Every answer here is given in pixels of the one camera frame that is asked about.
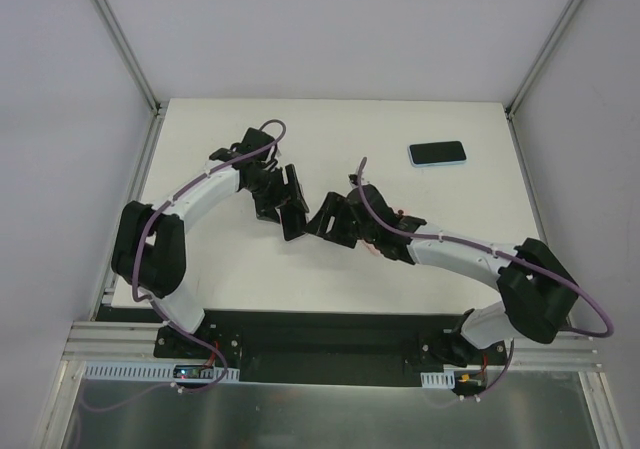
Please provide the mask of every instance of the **white table surface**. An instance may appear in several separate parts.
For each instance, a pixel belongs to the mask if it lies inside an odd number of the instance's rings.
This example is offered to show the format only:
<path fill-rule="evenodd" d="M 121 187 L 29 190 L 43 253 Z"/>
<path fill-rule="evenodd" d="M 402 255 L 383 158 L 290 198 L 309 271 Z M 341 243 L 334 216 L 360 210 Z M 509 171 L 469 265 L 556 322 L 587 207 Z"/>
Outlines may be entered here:
<path fill-rule="evenodd" d="M 142 201 L 186 182 L 210 153 L 270 118 L 287 124 L 279 160 L 295 164 L 310 218 L 327 192 L 348 193 L 347 176 L 366 155 L 365 178 L 396 209 L 493 242 L 538 237 L 503 108 L 491 103 L 173 99 Z M 447 140 L 462 141 L 465 164 L 410 164 L 409 144 Z M 205 216 L 187 246 L 186 277 L 208 309 L 462 313 L 499 299 L 476 281 L 374 256 L 362 244 L 284 242 L 280 226 L 256 220 L 247 191 Z M 122 279 L 112 305 L 142 307 Z"/>

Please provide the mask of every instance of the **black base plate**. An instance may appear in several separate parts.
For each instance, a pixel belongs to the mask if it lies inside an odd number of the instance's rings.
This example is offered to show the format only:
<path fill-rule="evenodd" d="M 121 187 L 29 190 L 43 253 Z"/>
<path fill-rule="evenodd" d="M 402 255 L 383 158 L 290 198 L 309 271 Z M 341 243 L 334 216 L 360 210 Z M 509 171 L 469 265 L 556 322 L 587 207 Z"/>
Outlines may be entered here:
<path fill-rule="evenodd" d="M 245 382 L 419 387 L 421 372 L 440 372 L 429 344 L 458 315 L 373 315 L 207 311 L 196 336 L 217 342 Z M 505 362 L 504 344 L 478 351 L 470 364 Z M 209 352 L 168 327 L 154 356 L 205 360 Z"/>

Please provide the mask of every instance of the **black phone screen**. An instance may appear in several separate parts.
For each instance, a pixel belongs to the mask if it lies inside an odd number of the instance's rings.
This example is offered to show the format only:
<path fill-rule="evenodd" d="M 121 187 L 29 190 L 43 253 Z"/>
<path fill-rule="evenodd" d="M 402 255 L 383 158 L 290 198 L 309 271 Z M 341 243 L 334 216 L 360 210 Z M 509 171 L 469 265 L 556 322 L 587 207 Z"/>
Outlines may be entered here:
<path fill-rule="evenodd" d="M 414 166 L 464 162 L 467 155 L 460 141 L 430 142 L 409 146 L 411 163 Z"/>

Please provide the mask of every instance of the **metal sheet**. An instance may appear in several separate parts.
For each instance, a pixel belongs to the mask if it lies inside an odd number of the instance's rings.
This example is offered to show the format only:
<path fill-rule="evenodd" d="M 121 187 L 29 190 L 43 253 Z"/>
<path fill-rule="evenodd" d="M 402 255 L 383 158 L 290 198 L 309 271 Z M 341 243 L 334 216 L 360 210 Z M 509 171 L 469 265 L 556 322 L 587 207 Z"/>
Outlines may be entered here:
<path fill-rule="evenodd" d="M 85 381 L 107 406 L 147 383 Z M 219 386 L 196 395 L 159 388 L 103 414 L 79 413 L 77 448 L 554 448 L 598 447 L 575 374 L 512 373 L 480 403 L 438 404 L 448 391 L 358 387 Z"/>

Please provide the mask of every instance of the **metal frame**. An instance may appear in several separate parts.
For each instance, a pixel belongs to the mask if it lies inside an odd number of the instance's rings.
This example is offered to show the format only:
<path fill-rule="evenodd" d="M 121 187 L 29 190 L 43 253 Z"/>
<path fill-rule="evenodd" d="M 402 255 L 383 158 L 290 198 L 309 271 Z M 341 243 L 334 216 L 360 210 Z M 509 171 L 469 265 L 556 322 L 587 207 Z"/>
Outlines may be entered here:
<path fill-rule="evenodd" d="M 529 89 L 540 75 L 542 69 L 547 65 L 547 62 L 549 62 L 549 58 L 553 54 L 553 51 L 558 47 L 558 44 L 560 44 L 567 28 L 571 24 L 571 21 L 573 21 L 573 18 L 578 13 L 578 10 L 584 1 L 585 0 L 569 0 L 567 5 L 564 6 L 564 9 L 560 13 L 560 17 L 551 29 L 551 32 L 544 41 L 544 44 L 542 44 L 542 48 L 536 55 L 536 58 L 534 59 L 529 71 L 527 71 L 527 75 L 520 84 L 520 87 L 518 87 L 516 95 L 507 106 L 507 114 L 509 118 L 512 118 L 518 108 L 522 105 L 522 101 L 529 92 Z"/>
<path fill-rule="evenodd" d="M 166 112 L 167 105 L 162 104 L 158 108 L 158 111 L 151 117 L 149 126 L 147 127 L 147 133 L 144 139 L 144 143 L 142 145 L 142 150 L 140 152 L 140 155 L 138 156 L 138 159 L 136 160 L 136 167 L 131 181 L 129 181 L 126 198 L 123 203 L 129 202 L 133 199 L 137 199 L 142 194 L 142 189 L 144 188 L 144 184 L 147 181 L 147 175 L 149 174 L 149 168 L 151 167 L 151 160 L 153 159 L 156 144 L 158 143 L 158 138 L 160 137 L 160 130 L 162 129 L 162 123 L 164 122 L 164 116 Z M 109 247 L 113 247 L 115 240 L 116 228 L 114 227 L 111 238 L 109 240 Z M 100 282 L 98 283 L 98 287 L 96 287 L 94 291 L 95 303 L 91 312 L 92 319 L 95 318 L 100 305 L 102 303 L 110 303 L 111 298 L 113 298 L 113 291 L 117 277 L 111 270 L 111 265 L 109 264 L 110 260 L 111 256 L 108 255 L 103 262 L 102 276 L 99 279 Z"/>
<path fill-rule="evenodd" d="M 129 184 L 127 192 L 129 200 L 138 197 L 144 187 L 164 120 L 166 104 L 160 104 L 156 99 L 108 1 L 92 0 L 92 2 L 123 63 L 152 111 L 152 120 L 147 129 L 145 143 L 136 165 L 135 174 Z M 529 89 L 548 63 L 554 49 L 563 39 L 566 29 L 583 2 L 584 0 L 568 1 L 506 111 L 514 147 L 542 240 L 546 240 L 546 237 L 538 210 L 536 192 L 529 177 L 526 160 L 522 154 L 512 120 Z M 108 261 L 105 261 L 103 277 L 100 281 L 96 311 L 101 302 L 109 302 L 110 291 L 114 286 L 115 277 L 109 268 Z M 71 328 L 55 384 L 44 408 L 32 445 L 34 447 L 56 448 L 63 444 L 65 433 L 71 423 L 72 410 L 86 361 L 144 361 L 150 364 L 159 361 L 153 358 L 153 347 L 159 327 L 160 324 L 75 323 Z M 600 355 L 592 340 L 563 335 L 554 344 L 542 346 L 522 339 L 516 341 L 516 349 L 512 365 L 514 371 L 578 372 L 601 447 L 629 447 L 612 402 L 606 375 L 602 372 Z M 159 361 L 159 363 L 166 362 L 169 361 L 166 359 Z"/>
<path fill-rule="evenodd" d="M 185 359 L 155 359 L 156 323 L 76 322 L 62 355 L 63 361 L 157 361 L 193 363 Z M 551 345 L 524 338 L 515 340 L 514 371 L 602 372 L 602 363 L 592 340 L 571 334 L 558 335 Z M 445 369 L 459 369 L 445 366 Z"/>
<path fill-rule="evenodd" d="M 111 37 L 115 49 L 118 51 L 118 54 L 120 54 L 122 62 L 129 71 L 129 74 L 131 74 L 131 78 L 138 87 L 140 94 L 149 105 L 149 109 L 155 113 L 160 108 L 160 103 L 156 99 L 156 96 L 149 85 L 149 81 L 142 72 L 140 63 L 138 62 L 138 59 L 133 53 L 129 42 L 122 31 L 122 27 L 120 27 L 120 23 L 116 19 L 115 13 L 109 5 L 109 1 L 91 0 L 91 2 L 94 4 L 100 19 L 102 19 L 104 27 L 109 33 L 109 37 Z"/>

